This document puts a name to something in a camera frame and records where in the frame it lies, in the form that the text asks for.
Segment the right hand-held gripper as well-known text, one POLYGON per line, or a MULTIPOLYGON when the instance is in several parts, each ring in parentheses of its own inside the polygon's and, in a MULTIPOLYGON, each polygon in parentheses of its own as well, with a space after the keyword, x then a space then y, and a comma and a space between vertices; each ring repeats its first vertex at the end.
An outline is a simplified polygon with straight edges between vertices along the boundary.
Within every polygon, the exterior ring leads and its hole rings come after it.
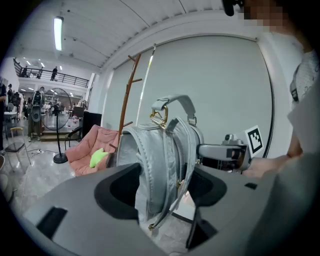
POLYGON ((246 171, 263 149, 261 132, 255 125, 236 134, 226 134, 221 144, 200 144, 197 153, 201 159, 228 162, 232 170, 246 171))

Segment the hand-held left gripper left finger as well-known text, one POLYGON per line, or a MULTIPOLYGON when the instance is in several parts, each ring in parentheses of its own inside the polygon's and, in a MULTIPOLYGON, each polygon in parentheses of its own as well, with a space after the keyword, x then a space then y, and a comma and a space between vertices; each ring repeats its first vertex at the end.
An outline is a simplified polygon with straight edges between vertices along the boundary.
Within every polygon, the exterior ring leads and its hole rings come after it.
POLYGON ((109 176, 94 189, 97 205, 108 215, 119 220, 138 220, 135 208, 140 185, 139 163, 125 164, 108 169, 109 176))

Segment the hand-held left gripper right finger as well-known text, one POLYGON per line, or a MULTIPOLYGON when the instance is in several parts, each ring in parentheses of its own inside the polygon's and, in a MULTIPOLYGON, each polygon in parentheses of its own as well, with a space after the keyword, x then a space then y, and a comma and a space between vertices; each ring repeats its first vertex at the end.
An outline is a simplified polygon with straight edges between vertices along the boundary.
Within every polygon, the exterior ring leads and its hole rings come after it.
POLYGON ((226 194, 227 185, 220 178, 195 167, 188 191, 195 204, 191 230, 186 242, 186 248, 192 250, 218 233, 213 225, 202 218, 200 207, 215 205, 226 194))

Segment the wooden coat rack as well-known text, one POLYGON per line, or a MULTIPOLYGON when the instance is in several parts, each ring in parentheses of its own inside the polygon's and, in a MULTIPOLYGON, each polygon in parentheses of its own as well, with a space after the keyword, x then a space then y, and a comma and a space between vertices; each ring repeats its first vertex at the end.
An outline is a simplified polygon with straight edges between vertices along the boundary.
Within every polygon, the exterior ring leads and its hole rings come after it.
POLYGON ((141 54, 139 53, 135 58, 133 58, 131 55, 128 55, 128 58, 130 60, 134 61, 134 64, 133 64, 128 82, 126 84, 125 94, 124 94, 124 98, 123 98, 122 109, 121 109, 121 114, 120 114, 120 121, 119 121, 119 128, 118 128, 118 135, 117 135, 117 145, 113 145, 111 143, 109 144, 115 151, 118 150, 118 146, 120 143, 120 137, 121 137, 123 128, 125 126, 125 123, 124 123, 125 122, 125 115, 126 115, 126 109, 127 109, 127 104, 128 104, 128 99, 129 99, 132 83, 142 81, 141 78, 134 79, 134 76, 135 76, 135 73, 137 70, 137 66, 138 66, 140 58, 141 58, 141 54))

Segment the person's right forearm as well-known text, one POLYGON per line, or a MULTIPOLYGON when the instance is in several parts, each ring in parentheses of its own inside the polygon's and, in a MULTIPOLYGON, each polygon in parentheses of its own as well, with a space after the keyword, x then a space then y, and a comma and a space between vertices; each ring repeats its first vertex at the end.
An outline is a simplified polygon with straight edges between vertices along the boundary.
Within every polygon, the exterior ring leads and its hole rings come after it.
POLYGON ((298 158, 302 154, 303 150, 301 148, 300 141, 293 131, 290 145, 285 155, 281 155, 276 158, 254 158, 250 167, 247 170, 242 171, 242 174, 247 177, 261 178, 266 172, 279 170, 290 160, 298 158))

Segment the green star pillow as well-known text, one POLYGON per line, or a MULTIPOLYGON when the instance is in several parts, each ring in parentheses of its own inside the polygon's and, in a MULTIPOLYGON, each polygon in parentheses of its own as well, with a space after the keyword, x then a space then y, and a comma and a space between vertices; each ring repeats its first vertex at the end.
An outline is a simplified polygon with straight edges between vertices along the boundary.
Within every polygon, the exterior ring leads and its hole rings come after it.
POLYGON ((108 155, 108 152, 105 152, 103 148, 98 149, 97 151, 95 151, 90 159, 90 163, 89 163, 89 167, 90 168, 95 168, 96 165, 104 158, 108 155))

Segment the pink padded chair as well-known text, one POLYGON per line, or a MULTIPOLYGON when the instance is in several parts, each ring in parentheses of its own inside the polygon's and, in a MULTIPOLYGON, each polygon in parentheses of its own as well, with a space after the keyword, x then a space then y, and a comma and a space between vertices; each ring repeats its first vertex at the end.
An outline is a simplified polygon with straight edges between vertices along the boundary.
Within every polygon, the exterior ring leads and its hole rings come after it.
POLYGON ((103 171, 118 148, 119 132, 93 125, 80 143, 66 150, 65 154, 70 167, 77 177, 103 171), (108 154, 104 156, 95 167, 90 167, 92 155, 103 149, 108 154))

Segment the black standing fan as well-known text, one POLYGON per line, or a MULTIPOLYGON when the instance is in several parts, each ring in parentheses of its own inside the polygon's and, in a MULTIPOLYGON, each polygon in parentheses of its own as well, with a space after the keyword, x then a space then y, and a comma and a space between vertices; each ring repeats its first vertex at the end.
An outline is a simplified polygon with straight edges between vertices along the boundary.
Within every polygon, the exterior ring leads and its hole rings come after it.
POLYGON ((55 164, 64 164, 68 158, 61 150, 60 131, 69 121, 69 107, 71 99, 69 94, 62 88, 54 87, 49 90, 50 94, 46 96, 49 108, 41 118, 42 124, 48 131, 55 132, 58 152, 53 156, 55 164))

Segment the black chair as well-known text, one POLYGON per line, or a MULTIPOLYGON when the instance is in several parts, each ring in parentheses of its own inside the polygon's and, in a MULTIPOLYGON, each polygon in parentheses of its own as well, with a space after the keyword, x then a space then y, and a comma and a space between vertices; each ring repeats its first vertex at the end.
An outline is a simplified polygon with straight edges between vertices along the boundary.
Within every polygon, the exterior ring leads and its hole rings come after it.
POLYGON ((65 135, 64 140, 64 148, 67 149, 67 142, 69 147, 71 146, 71 141, 80 142, 82 140, 82 127, 79 126, 75 130, 71 131, 70 133, 65 135))

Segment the black cabinet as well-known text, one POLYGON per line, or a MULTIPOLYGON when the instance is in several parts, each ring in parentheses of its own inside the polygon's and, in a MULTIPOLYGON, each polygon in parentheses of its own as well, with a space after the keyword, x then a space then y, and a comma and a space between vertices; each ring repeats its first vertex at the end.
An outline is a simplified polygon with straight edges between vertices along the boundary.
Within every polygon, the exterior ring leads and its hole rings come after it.
POLYGON ((89 138, 97 136, 101 119, 102 115, 100 113, 93 113, 89 111, 84 112, 82 121, 82 139, 87 137, 87 134, 89 134, 89 138))

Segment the person's white dotted shirt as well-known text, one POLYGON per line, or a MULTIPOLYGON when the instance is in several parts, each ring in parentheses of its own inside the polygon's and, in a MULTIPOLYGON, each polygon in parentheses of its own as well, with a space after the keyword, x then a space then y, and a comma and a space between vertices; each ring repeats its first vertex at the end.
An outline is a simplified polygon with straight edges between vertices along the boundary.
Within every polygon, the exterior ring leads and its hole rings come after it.
POLYGON ((293 128, 288 114, 320 79, 320 60, 314 50, 291 36, 263 33, 257 42, 271 81, 271 135, 267 141, 267 158, 284 155, 290 145, 293 128))

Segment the black balcony railing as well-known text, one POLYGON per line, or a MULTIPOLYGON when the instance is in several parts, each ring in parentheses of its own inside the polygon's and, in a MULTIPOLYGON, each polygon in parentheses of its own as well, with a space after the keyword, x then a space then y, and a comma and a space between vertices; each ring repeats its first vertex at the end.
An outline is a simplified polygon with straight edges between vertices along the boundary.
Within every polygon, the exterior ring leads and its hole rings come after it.
MULTIPOLYGON (((20 63, 16 61, 15 58, 13 59, 13 65, 14 65, 16 75, 19 78, 39 79, 39 80, 42 79, 42 80, 51 81, 52 71, 45 70, 43 66, 41 68, 27 67, 27 77, 21 77, 21 72, 24 67, 22 67, 20 63)), ((65 83, 65 84, 80 86, 84 88, 87 88, 89 84, 88 79, 84 79, 81 77, 64 74, 60 72, 57 72, 54 82, 65 83)))

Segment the ceiling tube light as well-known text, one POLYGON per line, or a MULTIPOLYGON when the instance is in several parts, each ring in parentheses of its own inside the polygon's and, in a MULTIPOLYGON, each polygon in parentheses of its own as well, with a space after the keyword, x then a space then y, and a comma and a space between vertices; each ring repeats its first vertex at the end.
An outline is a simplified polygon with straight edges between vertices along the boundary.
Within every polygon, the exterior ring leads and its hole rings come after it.
POLYGON ((57 51, 62 51, 64 18, 57 16, 53 19, 54 44, 57 51))

